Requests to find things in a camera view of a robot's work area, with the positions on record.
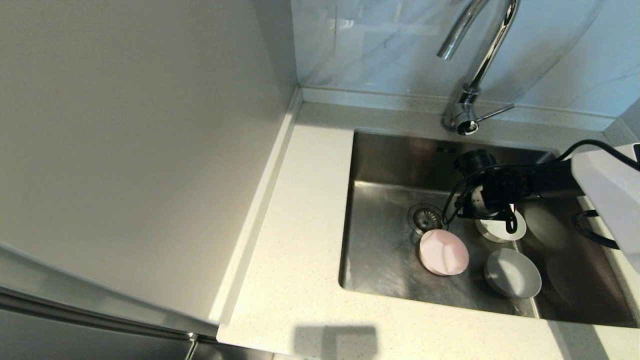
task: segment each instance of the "sink basin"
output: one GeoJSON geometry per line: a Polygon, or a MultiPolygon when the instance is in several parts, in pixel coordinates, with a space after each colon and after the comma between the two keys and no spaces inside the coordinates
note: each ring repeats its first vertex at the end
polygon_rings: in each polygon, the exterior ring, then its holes
{"type": "Polygon", "coordinates": [[[462,179],[453,167],[464,152],[486,149],[499,163],[533,164],[552,159],[545,151],[446,142],[356,132],[340,285],[352,291],[549,320],[637,327],[601,246],[571,225],[582,211],[577,199],[517,204],[526,235],[501,244],[484,239],[473,220],[457,218],[449,231],[468,248],[460,275],[437,276],[417,256],[420,211],[438,214],[462,179]],[[483,277],[484,263],[497,249],[526,255],[542,276],[531,299],[507,299],[483,277]]]}

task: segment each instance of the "drain strainer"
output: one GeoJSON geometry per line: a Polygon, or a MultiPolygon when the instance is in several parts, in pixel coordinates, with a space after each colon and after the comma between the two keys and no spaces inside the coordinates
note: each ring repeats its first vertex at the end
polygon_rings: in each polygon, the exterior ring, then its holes
{"type": "Polygon", "coordinates": [[[442,211],[431,204],[417,204],[407,214],[409,225],[422,235],[429,230],[442,228],[442,211]]]}

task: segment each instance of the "white bowl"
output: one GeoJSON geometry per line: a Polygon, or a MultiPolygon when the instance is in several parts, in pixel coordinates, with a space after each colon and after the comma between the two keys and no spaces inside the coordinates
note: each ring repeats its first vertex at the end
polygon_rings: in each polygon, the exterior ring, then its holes
{"type": "Polygon", "coordinates": [[[420,261],[436,275],[458,275],[469,266],[465,243],[446,230],[429,230],[420,239],[420,261]]]}
{"type": "Polygon", "coordinates": [[[492,252],[484,265],[489,285],[506,297],[526,299],[540,292],[542,278],[529,258],[511,249],[492,252]]]}
{"type": "Polygon", "coordinates": [[[524,222],[524,217],[518,210],[514,213],[518,220],[518,229],[513,234],[507,233],[505,222],[499,220],[476,220],[476,228],[484,238],[494,243],[507,243],[522,239],[527,232],[527,223],[524,222]]]}

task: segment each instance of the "chrome faucet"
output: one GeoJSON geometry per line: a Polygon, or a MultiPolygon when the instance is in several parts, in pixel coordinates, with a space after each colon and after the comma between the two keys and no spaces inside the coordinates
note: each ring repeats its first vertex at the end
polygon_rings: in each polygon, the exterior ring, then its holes
{"type": "MultiPolygon", "coordinates": [[[[467,30],[471,27],[471,24],[478,14],[480,14],[488,1],[489,0],[471,0],[469,5],[467,5],[458,17],[456,24],[453,26],[447,36],[447,39],[442,44],[442,47],[438,52],[439,57],[445,60],[450,60],[453,57],[453,54],[460,45],[462,38],[465,37],[467,30]]],[[[498,49],[500,49],[500,45],[502,45],[502,41],[507,35],[509,28],[511,28],[511,24],[515,19],[519,5],[518,0],[505,1],[504,19],[500,23],[500,26],[493,37],[493,41],[489,45],[489,49],[480,63],[476,74],[473,79],[471,79],[471,82],[465,83],[462,86],[460,99],[457,103],[449,106],[448,114],[446,114],[442,119],[442,125],[447,130],[455,131],[460,135],[471,135],[478,130],[480,121],[486,120],[515,107],[514,104],[510,104],[502,109],[478,117],[476,116],[476,111],[474,109],[474,102],[481,91],[480,82],[484,78],[484,75],[489,69],[495,55],[498,53],[498,49]]]]}

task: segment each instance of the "white countertop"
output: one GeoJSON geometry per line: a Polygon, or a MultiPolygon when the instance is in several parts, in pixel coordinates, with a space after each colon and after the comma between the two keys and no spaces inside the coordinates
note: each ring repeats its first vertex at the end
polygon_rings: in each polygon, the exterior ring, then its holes
{"type": "MultiPolygon", "coordinates": [[[[354,129],[461,140],[438,120],[305,103],[231,321],[220,326],[218,340],[321,359],[639,359],[639,329],[550,322],[340,287],[354,129]]],[[[564,150],[584,138],[605,140],[594,131],[496,119],[468,140],[564,150]]],[[[629,276],[637,291],[637,275],[629,276]]]]}

